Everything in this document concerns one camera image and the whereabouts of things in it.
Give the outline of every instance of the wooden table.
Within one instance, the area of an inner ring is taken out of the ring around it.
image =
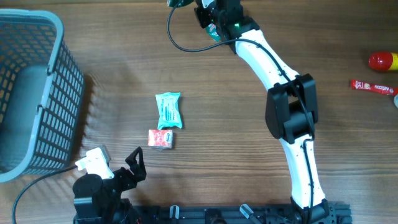
[[[266,91],[229,47],[190,54],[169,41],[165,1],[34,4],[60,16],[65,41],[88,86],[72,156],[105,144],[112,170],[144,149],[147,180],[123,194],[143,205],[289,203],[291,181],[279,141],[264,122]],[[244,1],[286,64],[317,81],[315,154],[329,201],[351,204],[355,223],[397,223],[398,115],[392,98],[351,90],[349,79],[398,86],[397,73],[367,66],[377,50],[398,52],[398,3],[371,0]],[[184,47],[214,42],[200,29],[194,5],[178,9],[172,34]],[[181,92],[183,129],[175,147],[147,145],[159,114],[155,94]],[[39,182],[19,202],[18,223],[71,223],[73,171]],[[0,185],[0,223],[35,176]]]

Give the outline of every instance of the gray basket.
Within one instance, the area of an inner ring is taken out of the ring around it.
[[[53,13],[0,9],[0,182],[69,165],[83,74]]]

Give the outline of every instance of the wood grain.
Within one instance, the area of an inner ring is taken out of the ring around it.
[[[320,119],[315,153],[330,201],[351,204],[355,223],[396,223],[398,116],[392,98],[350,90],[349,79],[398,86],[396,73],[376,73],[375,50],[398,52],[398,3],[371,0],[244,1],[284,61],[317,81]],[[118,169],[137,147],[148,177],[125,192],[134,204],[240,205],[289,202],[284,152],[264,122],[266,91],[228,47],[198,54],[168,40],[164,2],[18,6],[53,11],[88,82],[72,162],[105,144]],[[201,30],[193,5],[176,11],[175,40],[184,47],[214,42]],[[183,129],[175,147],[149,149],[157,127],[155,94],[182,93]],[[71,223],[73,171],[26,192],[18,223]],[[36,177],[0,185],[0,223],[11,222],[16,195]]]

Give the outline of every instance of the black cable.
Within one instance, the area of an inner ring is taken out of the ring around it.
[[[253,40],[249,40],[249,39],[232,39],[232,40],[226,40],[226,41],[222,41],[219,42],[217,44],[208,46],[208,47],[204,47],[204,48],[200,48],[200,49],[186,49],[183,48],[181,46],[179,46],[177,43],[175,43],[175,41],[173,40],[171,33],[170,33],[170,21],[173,15],[174,10],[178,7],[179,4],[181,4],[183,2],[183,0],[180,0],[174,7],[173,9],[170,11],[169,17],[167,18],[167,35],[169,36],[170,41],[173,43],[173,45],[185,52],[202,52],[205,50],[210,50],[213,49],[215,47],[221,46],[221,45],[225,45],[225,44],[232,44],[238,41],[241,42],[248,42],[251,44],[254,44],[256,47],[259,47],[261,50],[265,51],[265,53],[271,58],[271,60],[273,61],[273,63],[275,64],[275,66],[277,67],[277,69],[280,71],[281,75],[287,80],[288,84],[292,87],[294,94],[297,96],[298,101],[300,102],[301,108],[303,110],[305,119],[307,120],[308,123],[308,127],[309,127],[309,131],[310,131],[310,137],[311,139],[306,139],[303,142],[303,150],[304,150],[304,156],[305,156],[305,161],[307,163],[307,169],[308,169],[308,175],[310,178],[310,186],[311,186],[311,196],[310,196],[310,205],[308,206],[308,217],[307,217],[307,224],[310,223],[311,218],[312,218],[312,207],[313,207],[313,179],[312,179],[312,172],[311,172],[311,167],[310,167],[310,162],[309,162],[309,158],[308,158],[308,153],[307,153],[307,142],[308,141],[314,141],[315,140],[315,128],[313,125],[313,122],[311,121],[309,115],[308,115],[308,111],[307,108],[304,105],[303,99],[299,94],[299,90],[297,88],[297,86],[295,86],[293,84],[293,82],[290,80],[290,78],[287,76],[287,74],[285,73],[285,71],[282,69],[282,67],[279,65],[278,61],[275,59],[275,57],[261,44],[253,41]]]
[[[76,169],[76,168],[77,168],[77,166],[72,166],[72,167],[69,167],[69,168],[66,168],[66,169],[62,169],[62,170],[58,170],[58,171],[52,172],[50,174],[46,174],[46,175],[44,175],[42,177],[39,177],[38,179],[33,180],[23,190],[21,190],[21,192],[19,193],[19,195],[15,199],[14,206],[12,206],[12,215],[11,215],[12,223],[13,224],[17,224],[17,218],[16,218],[17,204],[18,204],[19,199],[21,199],[22,195],[25,193],[25,191],[27,189],[29,189],[29,187],[33,186],[34,184],[36,184],[37,182],[39,182],[39,181],[41,181],[43,179],[46,179],[47,177],[51,177],[51,176],[54,176],[54,175],[57,175],[57,174],[61,174],[63,172],[67,172],[67,171],[70,171],[70,170],[73,170],[73,169]]]

